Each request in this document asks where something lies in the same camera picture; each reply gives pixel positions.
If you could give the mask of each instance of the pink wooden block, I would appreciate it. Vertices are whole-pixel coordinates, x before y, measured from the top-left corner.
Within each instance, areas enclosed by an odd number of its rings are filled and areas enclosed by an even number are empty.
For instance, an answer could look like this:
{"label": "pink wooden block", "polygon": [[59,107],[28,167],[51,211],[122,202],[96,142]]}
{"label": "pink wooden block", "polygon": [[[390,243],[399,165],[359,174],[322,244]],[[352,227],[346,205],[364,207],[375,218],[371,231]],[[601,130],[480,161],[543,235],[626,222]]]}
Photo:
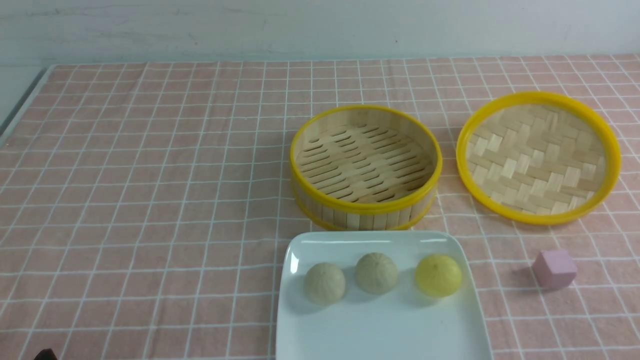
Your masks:
{"label": "pink wooden block", "polygon": [[578,271],[573,258],[564,249],[541,251],[532,269],[540,286],[549,289],[569,286]]}

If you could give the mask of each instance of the woven bamboo lid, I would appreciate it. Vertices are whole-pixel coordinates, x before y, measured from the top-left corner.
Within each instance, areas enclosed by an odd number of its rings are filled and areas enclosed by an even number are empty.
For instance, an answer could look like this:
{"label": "woven bamboo lid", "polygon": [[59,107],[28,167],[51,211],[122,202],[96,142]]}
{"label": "woven bamboo lid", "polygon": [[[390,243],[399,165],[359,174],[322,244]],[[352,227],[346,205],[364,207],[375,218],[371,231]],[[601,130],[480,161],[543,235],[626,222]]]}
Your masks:
{"label": "woven bamboo lid", "polygon": [[458,140],[460,176],[490,209],[530,224],[588,213],[611,192],[620,149],[605,121],[567,97],[508,95],[480,109]]}

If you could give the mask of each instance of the bamboo steamer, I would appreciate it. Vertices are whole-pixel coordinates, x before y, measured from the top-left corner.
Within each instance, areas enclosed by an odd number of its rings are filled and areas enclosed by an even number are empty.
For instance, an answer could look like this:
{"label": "bamboo steamer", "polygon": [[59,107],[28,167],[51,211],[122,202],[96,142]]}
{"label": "bamboo steamer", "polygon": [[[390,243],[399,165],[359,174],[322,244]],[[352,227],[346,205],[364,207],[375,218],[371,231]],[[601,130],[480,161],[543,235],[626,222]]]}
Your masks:
{"label": "bamboo steamer", "polygon": [[408,229],[427,213],[442,171],[442,153],[426,127],[369,105],[309,120],[289,161],[298,206],[327,230]]}
{"label": "bamboo steamer", "polygon": [[456,161],[482,204],[536,225],[575,220],[614,188],[621,155],[604,119],[571,98],[507,95],[474,114],[460,133]]}

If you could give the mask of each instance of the square plate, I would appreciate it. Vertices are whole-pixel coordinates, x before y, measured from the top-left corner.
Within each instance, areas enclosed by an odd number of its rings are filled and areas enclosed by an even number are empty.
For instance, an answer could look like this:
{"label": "square plate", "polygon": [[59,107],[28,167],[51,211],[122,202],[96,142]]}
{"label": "square plate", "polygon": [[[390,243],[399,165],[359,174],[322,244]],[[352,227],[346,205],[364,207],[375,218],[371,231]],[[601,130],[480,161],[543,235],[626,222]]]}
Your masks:
{"label": "square plate", "polygon": [[[400,270],[397,286],[382,296],[362,291],[355,265],[368,252],[382,252]],[[447,254],[462,270],[458,292],[429,300],[414,285],[418,262]],[[319,307],[303,291],[317,263],[339,266],[347,278],[344,298]],[[289,244],[282,270],[277,360],[493,359],[482,309],[460,244],[433,231],[305,233]]]}

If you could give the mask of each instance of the pink checkered tablecloth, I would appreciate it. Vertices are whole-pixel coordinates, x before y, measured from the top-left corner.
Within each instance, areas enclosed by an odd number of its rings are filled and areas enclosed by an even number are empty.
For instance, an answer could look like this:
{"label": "pink checkered tablecloth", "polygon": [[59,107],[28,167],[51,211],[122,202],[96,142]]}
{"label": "pink checkered tablecloth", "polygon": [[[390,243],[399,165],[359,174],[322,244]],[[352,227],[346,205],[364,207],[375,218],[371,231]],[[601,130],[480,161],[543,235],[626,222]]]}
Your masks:
{"label": "pink checkered tablecloth", "polygon": [[[292,198],[289,143],[367,102],[438,138],[416,229],[463,245],[496,360],[638,360],[639,86],[634,54],[53,67],[0,151],[0,359],[273,359],[285,249],[319,230]],[[514,224],[458,178],[470,114],[524,90],[588,104],[620,139],[621,179],[582,220]],[[578,277],[540,290],[529,265],[558,247]]]}

